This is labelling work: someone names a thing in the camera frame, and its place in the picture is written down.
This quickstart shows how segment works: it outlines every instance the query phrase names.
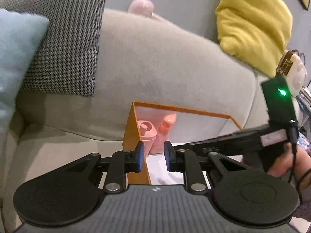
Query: sofa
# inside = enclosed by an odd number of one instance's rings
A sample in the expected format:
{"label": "sofa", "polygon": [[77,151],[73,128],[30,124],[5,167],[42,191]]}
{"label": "sofa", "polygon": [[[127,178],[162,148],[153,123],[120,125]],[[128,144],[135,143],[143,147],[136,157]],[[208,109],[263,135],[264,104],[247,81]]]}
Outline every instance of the sofa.
{"label": "sofa", "polygon": [[6,232],[21,224],[12,196],[23,182],[91,152],[122,150],[133,101],[229,114],[242,128],[268,121],[260,87],[266,77],[203,37],[105,9],[99,47],[93,97],[19,92],[0,157]]}

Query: pink bottle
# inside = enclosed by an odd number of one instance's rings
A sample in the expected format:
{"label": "pink bottle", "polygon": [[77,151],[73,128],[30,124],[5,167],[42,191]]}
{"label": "pink bottle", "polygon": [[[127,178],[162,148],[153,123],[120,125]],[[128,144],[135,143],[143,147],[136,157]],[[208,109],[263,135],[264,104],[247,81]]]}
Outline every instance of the pink bottle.
{"label": "pink bottle", "polygon": [[156,128],[149,121],[138,121],[139,133],[142,138],[142,141],[145,144],[145,156],[148,155],[151,146],[156,139]]}
{"label": "pink bottle", "polygon": [[164,152],[164,142],[169,140],[169,131],[176,122],[176,114],[167,115],[158,128],[155,141],[150,149],[150,154],[158,154]]}

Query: hand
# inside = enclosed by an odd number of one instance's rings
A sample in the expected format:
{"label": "hand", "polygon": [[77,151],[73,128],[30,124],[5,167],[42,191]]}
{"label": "hand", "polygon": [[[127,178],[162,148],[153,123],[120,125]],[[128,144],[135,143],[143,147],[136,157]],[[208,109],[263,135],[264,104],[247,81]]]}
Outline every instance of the hand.
{"label": "hand", "polygon": [[[280,177],[285,174],[293,166],[293,154],[291,144],[286,144],[287,151],[279,156],[273,163],[273,166],[268,170],[267,174],[270,174],[274,177]],[[296,180],[299,180],[301,176],[311,168],[311,158],[307,152],[297,146],[296,154],[296,166],[294,169],[294,176]],[[311,183],[311,174],[304,178],[300,184],[300,189],[306,189]]]}

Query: black and white patterned pillow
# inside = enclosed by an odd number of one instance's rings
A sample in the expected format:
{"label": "black and white patterned pillow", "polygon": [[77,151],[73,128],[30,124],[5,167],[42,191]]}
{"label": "black and white patterned pillow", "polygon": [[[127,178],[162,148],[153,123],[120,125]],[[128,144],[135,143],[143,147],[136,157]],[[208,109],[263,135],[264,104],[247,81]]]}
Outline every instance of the black and white patterned pillow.
{"label": "black and white patterned pillow", "polygon": [[22,88],[92,96],[105,0],[3,0],[0,7],[46,16],[50,27]]}

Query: green led indicator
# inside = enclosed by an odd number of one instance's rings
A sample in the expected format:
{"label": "green led indicator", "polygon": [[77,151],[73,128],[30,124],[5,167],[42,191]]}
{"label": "green led indicator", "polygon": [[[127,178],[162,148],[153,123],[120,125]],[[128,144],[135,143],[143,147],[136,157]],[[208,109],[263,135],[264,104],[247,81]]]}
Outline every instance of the green led indicator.
{"label": "green led indicator", "polygon": [[277,89],[277,90],[279,90],[279,92],[282,94],[282,95],[286,95],[286,91],[284,91],[284,90],[282,90],[282,89]]}

